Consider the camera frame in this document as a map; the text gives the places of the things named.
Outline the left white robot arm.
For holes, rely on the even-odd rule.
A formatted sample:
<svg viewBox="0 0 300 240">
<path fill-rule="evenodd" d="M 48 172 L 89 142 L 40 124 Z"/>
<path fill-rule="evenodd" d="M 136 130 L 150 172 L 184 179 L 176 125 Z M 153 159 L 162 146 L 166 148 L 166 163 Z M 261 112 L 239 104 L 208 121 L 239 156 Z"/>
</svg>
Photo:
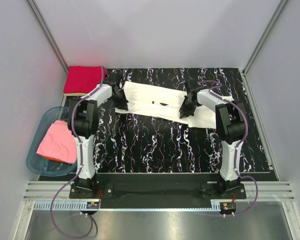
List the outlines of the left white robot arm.
<svg viewBox="0 0 300 240">
<path fill-rule="evenodd" d="M 87 198 L 98 193 L 93 158 L 93 141 L 99 128 L 98 108 L 103 102 L 112 100 L 115 108 L 127 111 L 129 101 L 123 84 L 123 75 L 111 72 L 92 91 L 72 98 L 69 103 L 68 129 L 74 135 L 77 150 L 77 171 L 71 191 Z"/>
</svg>

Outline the white t shirt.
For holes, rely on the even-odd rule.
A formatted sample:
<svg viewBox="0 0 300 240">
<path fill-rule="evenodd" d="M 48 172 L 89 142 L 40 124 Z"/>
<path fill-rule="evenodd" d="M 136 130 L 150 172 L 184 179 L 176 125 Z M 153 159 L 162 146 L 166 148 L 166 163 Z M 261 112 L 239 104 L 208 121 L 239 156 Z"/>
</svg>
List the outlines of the white t shirt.
<svg viewBox="0 0 300 240">
<path fill-rule="evenodd" d="M 204 90 L 201 98 L 203 105 L 196 107 L 193 116 L 180 118 L 180 108 L 187 93 L 159 86 L 140 84 L 127 81 L 124 93 L 128 100 L 128 110 L 115 109 L 119 114 L 136 114 L 161 118 L 188 125 L 190 128 L 215 129 L 216 114 L 212 101 L 221 101 Z"/>
</svg>

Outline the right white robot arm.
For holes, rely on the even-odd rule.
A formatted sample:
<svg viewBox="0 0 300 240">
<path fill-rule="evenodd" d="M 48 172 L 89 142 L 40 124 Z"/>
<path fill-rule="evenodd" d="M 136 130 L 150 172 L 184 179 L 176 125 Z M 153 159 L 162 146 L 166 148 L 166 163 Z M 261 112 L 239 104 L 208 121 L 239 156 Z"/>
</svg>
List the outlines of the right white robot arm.
<svg viewBox="0 0 300 240">
<path fill-rule="evenodd" d="M 204 82 L 216 86 L 199 86 L 195 79 L 185 81 L 186 95 L 179 109 L 179 117 L 193 117 L 196 108 L 200 106 L 205 106 L 215 113 L 216 134 L 222 142 L 222 162 L 218 181 L 209 194 L 218 193 L 226 199 L 233 195 L 241 184 L 240 153 L 248 135 L 245 106 L 241 100 L 229 100 L 226 96 L 215 93 L 213 90 L 220 88 L 221 83 L 214 80 Z"/>
</svg>

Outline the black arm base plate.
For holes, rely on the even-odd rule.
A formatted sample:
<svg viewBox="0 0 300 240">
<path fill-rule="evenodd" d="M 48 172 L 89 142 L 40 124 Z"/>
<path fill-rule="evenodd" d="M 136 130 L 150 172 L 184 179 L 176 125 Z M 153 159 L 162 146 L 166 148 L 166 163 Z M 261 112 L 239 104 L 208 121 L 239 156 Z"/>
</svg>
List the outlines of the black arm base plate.
<svg viewBox="0 0 300 240">
<path fill-rule="evenodd" d="M 219 179 L 217 173 L 97 173 L 97 192 L 69 193 L 72 199 L 119 205 L 151 207 L 199 207 L 212 200 L 245 200 L 246 189 L 223 194 L 209 194 Z"/>
</svg>

